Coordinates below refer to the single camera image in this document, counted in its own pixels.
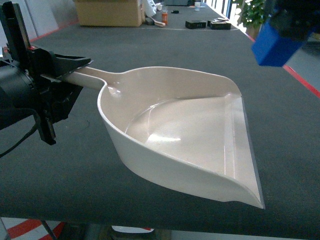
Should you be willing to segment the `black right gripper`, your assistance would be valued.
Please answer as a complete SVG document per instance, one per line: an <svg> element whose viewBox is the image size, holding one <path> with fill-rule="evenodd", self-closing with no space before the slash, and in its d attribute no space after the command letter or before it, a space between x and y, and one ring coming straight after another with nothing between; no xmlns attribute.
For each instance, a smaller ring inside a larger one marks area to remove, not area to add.
<svg viewBox="0 0 320 240"><path fill-rule="evenodd" d="M267 0L266 22L283 38L306 41L320 33L319 0Z"/></svg>

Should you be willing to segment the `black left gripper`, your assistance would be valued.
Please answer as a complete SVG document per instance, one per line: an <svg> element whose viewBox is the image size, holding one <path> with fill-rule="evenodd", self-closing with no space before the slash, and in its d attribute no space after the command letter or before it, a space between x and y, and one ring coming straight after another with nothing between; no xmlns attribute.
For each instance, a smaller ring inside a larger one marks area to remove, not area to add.
<svg viewBox="0 0 320 240"><path fill-rule="evenodd" d="M0 22L7 38L0 59L0 128L33 116L40 138L54 145L53 125L68 118L83 89L61 80L92 59L32 46L17 3L1 1Z"/></svg>

